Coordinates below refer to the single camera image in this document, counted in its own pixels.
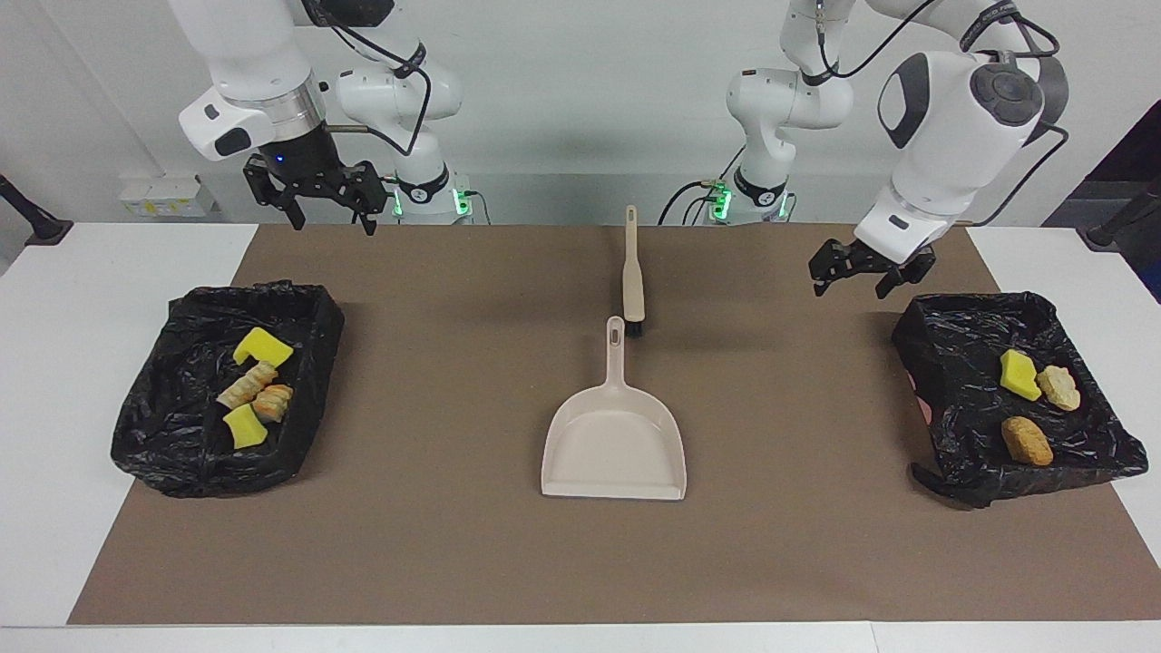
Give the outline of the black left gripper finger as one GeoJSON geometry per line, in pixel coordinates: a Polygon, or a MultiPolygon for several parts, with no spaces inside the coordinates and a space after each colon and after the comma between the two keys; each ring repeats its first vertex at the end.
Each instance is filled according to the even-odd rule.
{"type": "Polygon", "coordinates": [[[809,272],[814,294],[821,297],[834,282],[858,273],[853,264],[853,247],[842,241],[827,239],[812,256],[809,272]]]}
{"type": "Polygon", "coordinates": [[[936,260],[936,254],[915,254],[913,259],[902,265],[889,265],[889,270],[884,273],[875,286],[877,297],[884,300],[900,286],[922,282],[928,272],[933,268],[936,260]]]}

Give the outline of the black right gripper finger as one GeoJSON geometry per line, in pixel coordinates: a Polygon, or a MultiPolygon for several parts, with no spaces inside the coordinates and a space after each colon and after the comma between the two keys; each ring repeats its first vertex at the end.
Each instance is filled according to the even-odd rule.
{"type": "Polygon", "coordinates": [[[344,167],[340,195],[342,204],[352,211],[351,223],[359,223],[365,234],[375,234],[377,216],[385,209],[388,191],[373,162],[358,162],[344,167]]]}
{"type": "Polygon", "coordinates": [[[248,156],[243,166],[243,174],[258,204],[277,208],[295,230],[307,227],[307,215],[301,209],[294,186],[277,189],[272,180],[271,170],[261,156],[248,156]]]}

